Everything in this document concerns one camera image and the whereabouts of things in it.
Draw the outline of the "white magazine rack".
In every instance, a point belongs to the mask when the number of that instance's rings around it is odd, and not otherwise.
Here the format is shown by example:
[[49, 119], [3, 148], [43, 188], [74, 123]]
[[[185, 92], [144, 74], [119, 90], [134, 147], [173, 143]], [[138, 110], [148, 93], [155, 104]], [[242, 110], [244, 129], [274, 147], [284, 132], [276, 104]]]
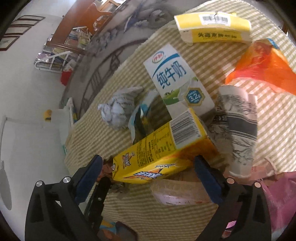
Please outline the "white magazine rack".
[[60, 48], [45, 47], [37, 54], [34, 67], [38, 70], [60, 73], [71, 60], [77, 61], [79, 54]]

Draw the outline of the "yellow medicine box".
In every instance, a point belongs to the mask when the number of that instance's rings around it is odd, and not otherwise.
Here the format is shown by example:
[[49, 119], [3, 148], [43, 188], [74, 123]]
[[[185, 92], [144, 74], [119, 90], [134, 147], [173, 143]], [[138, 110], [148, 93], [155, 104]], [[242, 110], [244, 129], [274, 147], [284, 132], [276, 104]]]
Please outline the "yellow medicine box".
[[232, 41], [251, 42], [251, 22], [236, 14], [203, 11], [174, 16], [181, 39], [195, 43]]

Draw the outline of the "pink white snack pouch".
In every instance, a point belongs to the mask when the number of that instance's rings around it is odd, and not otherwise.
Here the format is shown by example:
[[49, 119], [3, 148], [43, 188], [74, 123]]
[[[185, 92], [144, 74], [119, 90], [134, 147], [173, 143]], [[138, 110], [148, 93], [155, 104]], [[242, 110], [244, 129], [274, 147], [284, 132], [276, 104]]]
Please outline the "pink white snack pouch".
[[195, 205], [211, 203], [201, 182], [158, 179], [150, 186], [153, 197], [165, 205]]

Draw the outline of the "white green milk carton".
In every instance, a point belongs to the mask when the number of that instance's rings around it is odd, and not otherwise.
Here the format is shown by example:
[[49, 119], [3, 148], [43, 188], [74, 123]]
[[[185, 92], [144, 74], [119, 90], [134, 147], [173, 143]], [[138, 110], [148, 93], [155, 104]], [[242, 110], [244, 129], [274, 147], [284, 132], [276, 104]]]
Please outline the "white green milk carton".
[[172, 119], [192, 108], [205, 124], [211, 123], [216, 114], [214, 101], [172, 45], [156, 51], [144, 61], [144, 66]]

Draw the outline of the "patterned paper cup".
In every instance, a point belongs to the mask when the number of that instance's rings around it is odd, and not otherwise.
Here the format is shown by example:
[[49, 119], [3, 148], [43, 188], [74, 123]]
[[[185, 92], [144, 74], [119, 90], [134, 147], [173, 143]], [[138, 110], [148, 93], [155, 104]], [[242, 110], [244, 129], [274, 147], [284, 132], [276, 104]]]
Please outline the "patterned paper cup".
[[257, 97], [240, 87], [219, 87], [216, 115], [209, 132], [229, 164], [230, 175], [249, 178], [257, 143]]

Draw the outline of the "framed wall pictures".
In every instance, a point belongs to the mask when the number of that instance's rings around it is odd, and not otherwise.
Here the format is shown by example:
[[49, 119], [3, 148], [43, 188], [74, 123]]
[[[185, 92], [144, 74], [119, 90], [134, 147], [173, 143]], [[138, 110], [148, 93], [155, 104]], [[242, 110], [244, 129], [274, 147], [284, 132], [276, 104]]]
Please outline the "framed wall pictures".
[[20, 36], [24, 35], [28, 30], [36, 24], [44, 20], [45, 16], [23, 15], [14, 20], [1, 37], [1, 51], [7, 51]]

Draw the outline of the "beige checkered tablecloth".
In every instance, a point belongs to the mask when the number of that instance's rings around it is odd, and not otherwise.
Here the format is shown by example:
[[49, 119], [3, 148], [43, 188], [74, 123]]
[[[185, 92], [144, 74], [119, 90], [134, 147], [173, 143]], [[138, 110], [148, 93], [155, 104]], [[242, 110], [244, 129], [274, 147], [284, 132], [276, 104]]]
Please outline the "beige checkered tablecloth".
[[[144, 61], [164, 44], [171, 44], [186, 60], [197, 78], [216, 102], [218, 111], [222, 103], [228, 107], [243, 106], [242, 99], [234, 94], [223, 94], [224, 89], [238, 87], [257, 97], [257, 139], [236, 137], [223, 123], [218, 112], [209, 132], [219, 154], [210, 165], [220, 168], [230, 158], [252, 158], [254, 166], [270, 161], [278, 172], [295, 170], [295, 95], [278, 87], [269, 86], [257, 77], [232, 77], [232, 72], [248, 46], [241, 43], [214, 42], [184, 43], [172, 22], [152, 34], [107, 79], [102, 89], [91, 99], [91, 104], [66, 141], [65, 165], [70, 174], [86, 166], [99, 154], [114, 156], [131, 144], [129, 131], [115, 131], [105, 124], [98, 105], [109, 100], [115, 90], [142, 86], [152, 90]], [[166, 205], [152, 195], [149, 184], [132, 184], [125, 197], [119, 199], [108, 193], [103, 216], [121, 221], [131, 227], [140, 240], [195, 240], [217, 210], [213, 203], [193, 205]]]

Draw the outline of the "crumpled pink foil wrapper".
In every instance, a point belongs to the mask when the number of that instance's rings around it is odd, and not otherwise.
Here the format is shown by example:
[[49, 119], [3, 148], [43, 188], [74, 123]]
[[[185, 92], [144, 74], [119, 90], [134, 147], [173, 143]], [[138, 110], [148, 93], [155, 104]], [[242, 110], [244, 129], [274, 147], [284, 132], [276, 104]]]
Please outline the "crumpled pink foil wrapper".
[[271, 219], [271, 239], [277, 240], [295, 214], [295, 172], [277, 174], [260, 167], [257, 171], [253, 170], [247, 179], [234, 177], [228, 171], [223, 175], [240, 184], [251, 185], [257, 181], [262, 185]]

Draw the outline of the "grey paper ball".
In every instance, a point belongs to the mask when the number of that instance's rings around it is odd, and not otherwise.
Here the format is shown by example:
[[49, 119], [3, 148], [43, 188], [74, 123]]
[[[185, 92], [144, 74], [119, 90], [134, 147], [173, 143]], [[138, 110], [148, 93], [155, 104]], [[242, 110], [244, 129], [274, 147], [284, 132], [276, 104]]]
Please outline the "grey paper ball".
[[141, 86], [116, 91], [111, 99], [98, 105], [101, 117], [114, 130], [127, 128], [128, 121], [135, 110], [135, 99], [144, 90]]

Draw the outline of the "blue white foil wrapper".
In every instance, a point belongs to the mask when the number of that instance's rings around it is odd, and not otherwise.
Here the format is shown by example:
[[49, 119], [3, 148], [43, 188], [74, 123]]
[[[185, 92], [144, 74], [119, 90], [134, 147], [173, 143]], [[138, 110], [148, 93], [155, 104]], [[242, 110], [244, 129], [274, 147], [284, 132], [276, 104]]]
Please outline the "blue white foil wrapper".
[[149, 122], [149, 116], [151, 115], [154, 99], [158, 95], [157, 90], [151, 90], [133, 111], [128, 122], [132, 144], [137, 143], [154, 131], [152, 124]]

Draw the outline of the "orange snack bag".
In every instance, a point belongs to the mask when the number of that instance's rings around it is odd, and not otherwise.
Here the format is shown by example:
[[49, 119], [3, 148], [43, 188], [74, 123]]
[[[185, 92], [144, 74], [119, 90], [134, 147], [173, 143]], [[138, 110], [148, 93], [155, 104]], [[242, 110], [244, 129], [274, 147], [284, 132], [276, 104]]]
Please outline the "orange snack bag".
[[254, 41], [241, 56], [234, 71], [225, 79], [252, 79], [267, 84], [275, 92], [295, 95], [295, 73], [274, 40], [265, 38]]

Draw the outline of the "brown wooden chair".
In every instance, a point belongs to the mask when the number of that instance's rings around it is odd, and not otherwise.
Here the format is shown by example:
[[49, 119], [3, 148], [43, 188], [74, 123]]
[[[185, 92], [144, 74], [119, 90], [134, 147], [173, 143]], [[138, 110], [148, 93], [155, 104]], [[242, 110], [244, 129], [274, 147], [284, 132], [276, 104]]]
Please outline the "brown wooden chair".
[[116, 1], [105, 1], [100, 6], [97, 6], [95, 1], [75, 1], [63, 17], [51, 40], [46, 42], [46, 46], [84, 55], [85, 50], [65, 43], [67, 37], [73, 28], [78, 27], [88, 28], [92, 35], [101, 32], [115, 14], [114, 11], [107, 10], [112, 5], [116, 9], [120, 7], [120, 3]]

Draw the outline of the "yellow drink carton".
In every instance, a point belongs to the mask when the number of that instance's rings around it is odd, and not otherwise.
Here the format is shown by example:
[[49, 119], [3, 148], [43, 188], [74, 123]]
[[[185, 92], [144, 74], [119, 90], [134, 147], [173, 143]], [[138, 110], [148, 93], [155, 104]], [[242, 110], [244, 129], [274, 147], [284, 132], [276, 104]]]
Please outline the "yellow drink carton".
[[113, 158], [112, 179], [144, 184], [193, 166], [201, 155], [211, 160], [218, 150], [192, 108]]

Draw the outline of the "red bag on floor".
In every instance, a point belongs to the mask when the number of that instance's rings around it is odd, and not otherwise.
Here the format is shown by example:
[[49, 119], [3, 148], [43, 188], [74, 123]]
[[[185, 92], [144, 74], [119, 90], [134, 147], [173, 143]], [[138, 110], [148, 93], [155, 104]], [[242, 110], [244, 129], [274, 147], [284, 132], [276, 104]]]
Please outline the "red bag on floor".
[[61, 78], [60, 78], [60, 82], [64, 85], [64, 86], [67, 86], [68, 84], [68, 81], [72, 75], [72, 70], [69, 70], [69, 71], [62, 71], [62, 74], [61, 74]]

